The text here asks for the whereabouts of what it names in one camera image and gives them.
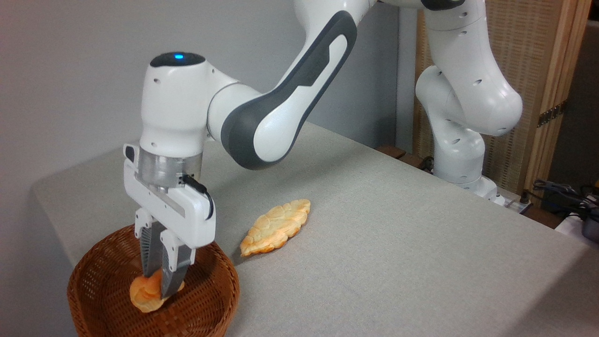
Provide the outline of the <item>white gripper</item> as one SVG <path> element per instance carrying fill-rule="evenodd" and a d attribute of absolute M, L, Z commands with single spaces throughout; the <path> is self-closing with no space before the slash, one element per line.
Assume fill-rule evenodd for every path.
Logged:
<path fill-rule="evenodd" d="M 124 188 L 142 207 L 135 213 L 134 234 L 139 239 L 143 276 L 149 278 L 162 269 L 161 291 L 166 299 L 181 288 L 195 262 L 195 248 L 214 241 L 215 206 L 189 185 L 162 188 L 142 181 L 138 146 L 125 144 L 123 154 Z"/>

